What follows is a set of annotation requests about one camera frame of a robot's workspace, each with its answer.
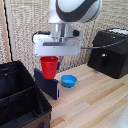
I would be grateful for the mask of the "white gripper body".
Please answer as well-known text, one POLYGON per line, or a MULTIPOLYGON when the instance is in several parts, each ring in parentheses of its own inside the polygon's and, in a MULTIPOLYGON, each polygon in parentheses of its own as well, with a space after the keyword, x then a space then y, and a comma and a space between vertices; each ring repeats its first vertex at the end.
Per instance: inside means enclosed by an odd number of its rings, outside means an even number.
POLYGON ((34 54, 39 57, 78 55, 81 48, 78 38, 68 38, 65 42, 57 42, 46 35, 35 35, 33 42, 34 54))

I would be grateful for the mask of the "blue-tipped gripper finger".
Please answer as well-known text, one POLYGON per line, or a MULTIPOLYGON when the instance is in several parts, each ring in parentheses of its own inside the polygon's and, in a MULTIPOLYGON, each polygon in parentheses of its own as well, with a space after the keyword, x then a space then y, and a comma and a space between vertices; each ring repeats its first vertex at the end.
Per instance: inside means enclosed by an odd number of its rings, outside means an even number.
POLYGON ((59 70, 59 68, 60 68, 60 62, 61 61, 61 56, 58 56, 58 64, 57 64, 57 70, 59 70))

